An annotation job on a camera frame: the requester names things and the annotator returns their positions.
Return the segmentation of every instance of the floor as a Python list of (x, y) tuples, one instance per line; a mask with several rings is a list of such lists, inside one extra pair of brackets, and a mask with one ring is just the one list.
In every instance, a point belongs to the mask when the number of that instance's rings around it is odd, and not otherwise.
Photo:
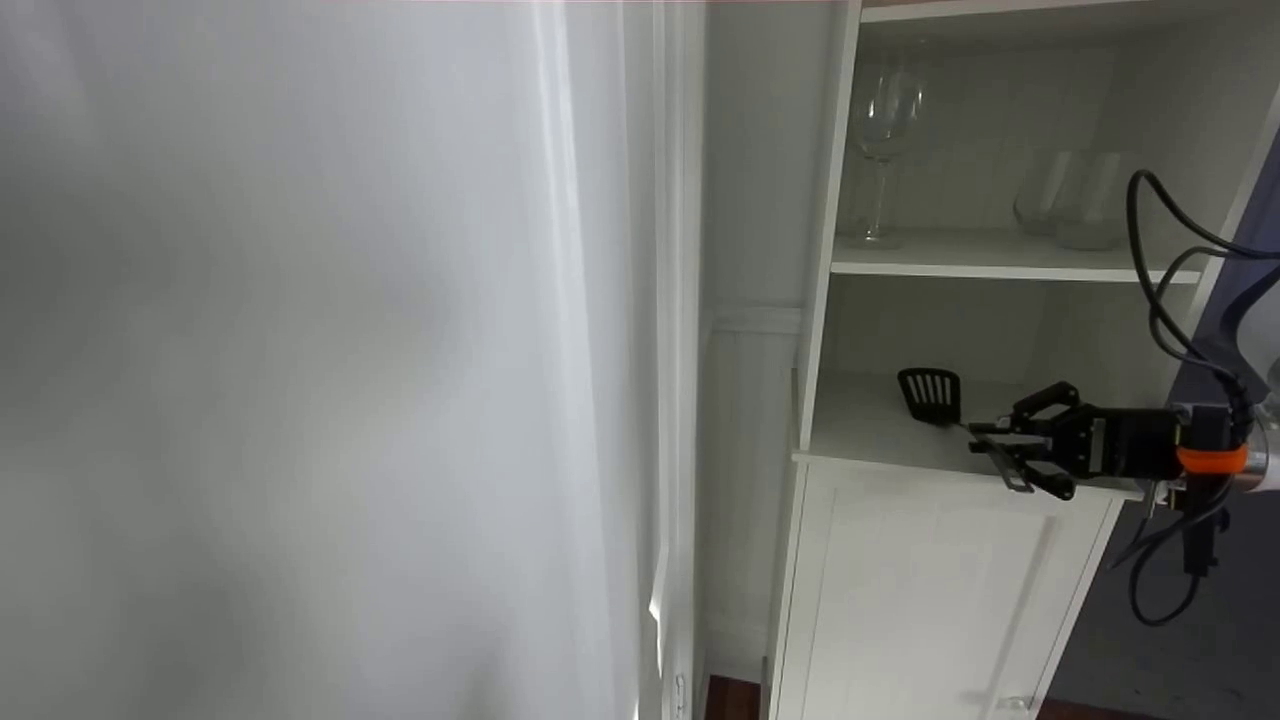
[[(706, 720), (760, 720), (760, 685), (712, 676)], [(1055, 704), (1041, 708), (1041, 720), (1149, 720), (1103, 708)]]

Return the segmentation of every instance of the black spatula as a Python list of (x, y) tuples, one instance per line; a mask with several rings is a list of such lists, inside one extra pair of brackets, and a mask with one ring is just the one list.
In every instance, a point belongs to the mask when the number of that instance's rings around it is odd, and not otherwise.
[(921, 422), (951, 429), (960, 422), (960, 376), (948, 366), (904, 366), (896, 373), (909, 411)]

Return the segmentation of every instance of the black cable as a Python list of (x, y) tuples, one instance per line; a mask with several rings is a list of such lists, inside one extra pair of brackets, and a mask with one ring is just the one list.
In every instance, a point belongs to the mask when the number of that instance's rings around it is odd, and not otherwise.
[[(1158, 274), (1158, 284), (1155, 284), (1155, 301), (1163, 302), (1163, 291), (1169, 291), (1169, 284), (1172, 284), (1172, 274), (1186, 262), (1186, 261), (1196, 261), (1196, 257), (1226, 257), (1226, 253), (1219, 253), (1219, 246), (1182, 246), (1169, 267), (1163, 267), (1163, 274)], [(1177, 352), (1177, 346), (1169, 346), (1169, 335), (1158, 335), (1158, 323), (1155, 323), (1155, 312), (1149, 312), (1149, 330), (1152, 330), (1152, 338), (1155, 338), (1155, 346), (1163, 352), (1163, 356), (1172, 356), (1172, 360), (1178, 360), (1178, 363), (1200, 363), (1200, 366), (1217, 366), (1217, 363), (1202, 363), (1202, 360), (1196, 360), (1196, 356), (1186, 356), (1186, 352)]]
[(1232, 414), (1243, 414), (1248, 420), (1248, 391), (1240, 385), (1240, 376), (1223, 363), (1212, 363), (1196, 342), (1191, 335), (1169, 317), (1163, 309), (1163, 291), (1155, 291), (1152, 284), (1152, 273), (1149, 273), (1149, 257), (1142, 257), (1142, 230), (1139, 230), (1139, 188), (1152, 188), (1158, 194), (1158, 203), (1186, 226), (1196, 230), (1202, 244), (1226, 253), (1226, 257), (1256, 257), (1256, 261), (1272, 261), (1272, 253), (1243, 253), (1243, 246), (1232, 246), (1226, 240), (1212, 237), (1207, 226), (1200, 226), (1172, 194), (1169, 188), (1158, 185), (1155, 173), (1132, 173), (1129, 178), (1129, 191), (1123, 191), (1123, 220), (1129, 220), (1129, 257), (1132, 257), (1132, 273), (1136, 273), (1136, 284), (1149, 301), (1149, 312), (1152, 312), (1152, 338), (1155, 346), (1163, 346), (1169, 356), (1182, 356), (1186, 363), (1202, 366), (1226, 395), (1232, 403)]
[(1149, 560), (1152, 560), (1172, 534), (1182, 534), (1186, 528), (1200, 528), (1200, 523), (1217, 520), (1223, 507), (1226, 507), (1226, 484), (1207, 500), (1202, 510), (1182, 515), (1182, 520), (1169, 523), (1163, 530), (1155, 530), (1155, 534), (1149, 534), (1149, 540), (1139, 540), (1139, 542), (1132, 542), (1132, 549), (1120, 553), (1114, 564), (1123, 564), (1123, 554), (1139, 553), (1136, 564), (1132, 564), (1132, 570), (1129, 570), (1129, 608), (1132, 608), (1132, 614), (1136, 614), (1139, 622), (1163, 626), (1163, 622), (1178, 618), (1178, 614), (1196, 605), (1200, 576), (1186, 579), (1186, 593), (1182, 593), (1182, 601), (1178, 601), (1177, 608), (1169, 608), (1163, 614), (1152, 614), (1152, 613), (1142, 613), (1142, 605), (1139, 605), (1139, 579), (1142, 579), (1142, 570), (1149, 570)]
[[(1149, 273), (1149, 261), (1142, 261), (1142, 240), (1139, 240), (1139, 188), (1152, 188), (1155, 198), (1191, 230), (1200, 237), (1207, 246), (1182, 246), (1158, 274), (1158, 284), (1152, 284), (1152, 273)], [(1234, 430), (1248, 429), (1248, 391), (1234, 376), (1234, 366), (1226, 363), (1217, 363), (1207, 360), (1196, 338), (1172, 320), (1172, 312), (1163, 309), (1163, 291), (1169, 284), (1177, 280), (1177, 273), (1196, 261), (1196, 257), (1223, 257), (1223, 261), (1280, 261), (1280, 253), (1250, 253), (1250, 246), (1234, 246), (1226, 240), (1219, 240), (1217, 230), (1207, 230), (1202, 225), (1196, 225), (1177, 198), (1172, 191), (1158, 185), (1155, 173), (1132, 173), (1129, 178), (1129, 194), (1123, 194), (1123, 220), (1129, 220), (1129, 257), (1132, 257), (1132, 273), (1136, 273), (1136, 284), (1149, 301), (1149, 330), (1155, 338), (1155, 346), (1178, 363), (1191, 363), (1191, 366), (1202, 366), (1226, 395), (1232, 403), (1232, 420), (1234, 420)], [(1196, 596), (1200, 596), (1200, 576), (1202, 570), (1191, 570), (1186, 579), (1186, 593), (1177, 608), (1169, 608), (1163, 614), (1152, 614), (1142, 605), (1139, 605), (1139, 579), (1149, 570), (1149, 560), (1177, 534), (1217, 520), (1223, 510), (1223, 500), (1226, 500), (1226, 484), (1191, 515), (1178, 515), (1177, 523), (1158, 528), (1149, 534), (1149, 520), (1136, 528), (1136, 534), (1129, 540), (1129, 549), (1114, 554), (1114, 566), (1136, 553), (1136, 564), (1129, 570), (1129, 608), (1139, 622), (1149, 626), (1163, 626), (1172, 618), (1178, 618)]]
[(1142, 185), (1155, 191), (1155, 198), (1172, 212), (1172, 220), (1178, 220), (1178, 225), (1182, 225), (1191, 237), (1200, 237), (1202, 244), (1212, 244), (1212, 246), (1219, 246), (1219, 253), (1226, 253), (1226, 257), (1243, 257), (1243, 261), (1280, 261), (1280, 253), (1240, 246), (1240, 244), (1207, 230), (1202, 225), (1196, 225), (1196, 220), (1172, 198), (1172, 191), (1163, 188), (1163, 178), (1158, 178), (1155, 173), (1142, 173), (1142, 166), (1139, 166), (1139, 173), (1132, 173), (1132, 178), (1142, 178)]

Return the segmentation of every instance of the white door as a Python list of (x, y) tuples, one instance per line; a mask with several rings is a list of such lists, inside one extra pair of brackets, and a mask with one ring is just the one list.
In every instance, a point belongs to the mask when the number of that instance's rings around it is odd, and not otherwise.
[(808, 463), (793, 507), (777, 720), (1034, 716), (1114, 490)]
[(0, 716), (678, 720), (698, 5), (0, 5)]

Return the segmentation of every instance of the orange part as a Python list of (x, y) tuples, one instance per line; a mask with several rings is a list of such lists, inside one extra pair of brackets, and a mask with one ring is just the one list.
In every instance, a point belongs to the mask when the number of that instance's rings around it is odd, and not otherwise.
[(1182, 463), (1182, 476), (1240, 476), (1248, 467), (1248, 447), (1226, 447), (1226, 453), (1196, 453), (1196, 447), (1177, 447), (1177, 459)]

